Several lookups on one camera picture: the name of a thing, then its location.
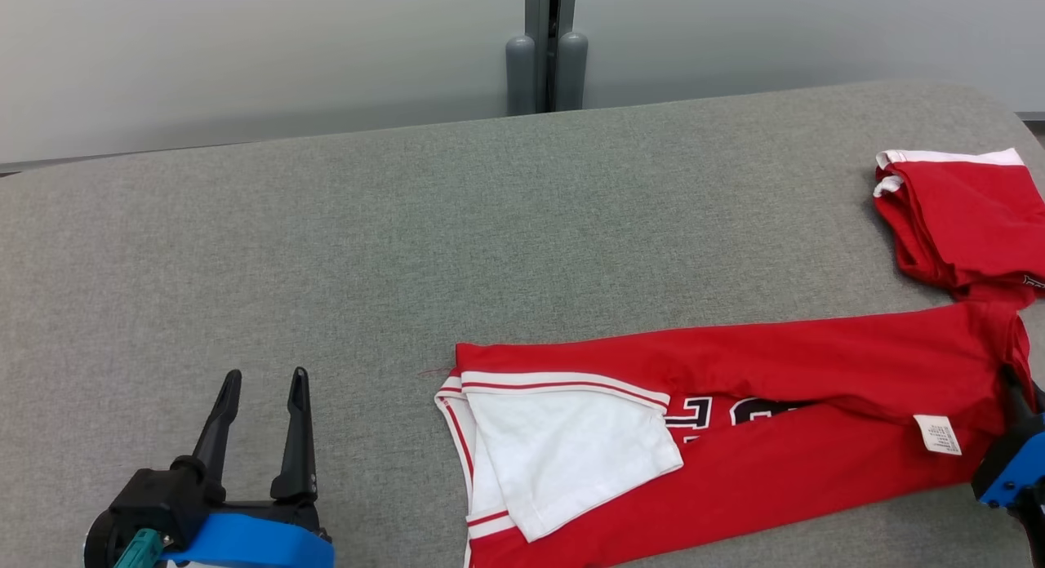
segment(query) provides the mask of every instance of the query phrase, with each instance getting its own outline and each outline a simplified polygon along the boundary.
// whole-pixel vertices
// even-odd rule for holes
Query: red and white jersey
[[[878,155],[875,207],[909,277],[957,300],[1045,297],[1045,203],[1014,148],[990,155]]]
[[[466,566],[612,566],[970,480],[1028,386],[1012,304],[459,345],[436,395],[468,493]],[[947,418],[960,453],[914,416]]]

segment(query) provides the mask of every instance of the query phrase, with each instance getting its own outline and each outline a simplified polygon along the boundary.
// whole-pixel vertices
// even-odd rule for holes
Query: red stripe
[[[493,515],[488,515],[486,517],[481,517],[479,519],[472,519],[468,522],[469,527],[473,527],[480,523],[486,523],[487,521],[492,521],[494,519],[501,519],[502,517],[507,517],[508,511],[502,511],[501,513],[493,513]]]
[[[461,424],[457,421],[457,416],[454,415],[454,408],[447,401],[443,401],[443,405],[446,407],[446,411],[450,415],[450,420],[454,422],[454,430],[458,434],[458,442],[461,444],[461,451],[464,452],[464,462],[468,463],[468,482],[471,482],[471,477],[475,475],[475,470],[471,466],[471,454],[468,453],[468,443],[464,441],[464,432],[461,431]]]
[[[630,396],[632,396],[634,398],[642,398],[643,401],[647,401],[649,403],[653,403],[654,405],[660,405],[661,407],[667,407],[668,406],[667,403],[661,403],[660,401],[657,401],[656,398],[645,397],[645,396],[642,396],[642,395],[638,395],[638,394],[635,394],[635,393],[631,393],[631,390],[625,390],[623,388],[618,388],[617,386],[611,386],[611,385],[608,385],[608,384],[602,384],[602,383],[598,383],[598,382],[583,382],[583,381],[577,381],[577,382],[541,382],[541,383],[537,383],[537,384],[512,384],[512,385],[494,384],[494,383],[490,383],[490,382],[466,382],[466,383],[463,383],[461,386],[485,386],[486,388],[510,388],[510,389],[518,389],[518,390],[525,390],[527,388],[544,388],[545,386],[601,386],[601,388],[608,388],[608,389],[611,389],[611,390],[617,390],[618,393],[623,393],[625,395],[630,395]]]

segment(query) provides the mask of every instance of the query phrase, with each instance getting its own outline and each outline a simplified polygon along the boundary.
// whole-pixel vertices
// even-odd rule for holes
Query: folded red garment
[[[958,301],[1045,297],[1045,203],[1015,148],[878,155],[875,207],[909,277]]]

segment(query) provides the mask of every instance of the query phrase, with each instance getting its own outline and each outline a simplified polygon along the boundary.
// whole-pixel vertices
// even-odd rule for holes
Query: clothing tag
[[[922,441],[930,452],[961,455],[958,439],[951,429],[951,420],[944,416],[914,416],[914,421],[922,428]]]

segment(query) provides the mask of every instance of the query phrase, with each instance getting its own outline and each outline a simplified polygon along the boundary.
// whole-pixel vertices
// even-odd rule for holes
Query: red fabric
[[[958,301],[1045,297],[1045,203],[1026,166],[901,159],[878,168],[889,174],[904,184],[875,205],[906,275]]]
[[[460,371],[588,372],[714,401],[706,429],[673,431],[684,465],[527,543],[517,528],[471,542],[477,568],[588,568],[698,546],[968,482],[1003,433],[998,369],[1028,386],[1012,305],[788,324],[694,327],[557,346],[460,345]],[[812,402],[733,424],[742,398]],[[962,455],[926,450],[912,416],[946,416]],[[699,435],[687,443],[687,435]]]

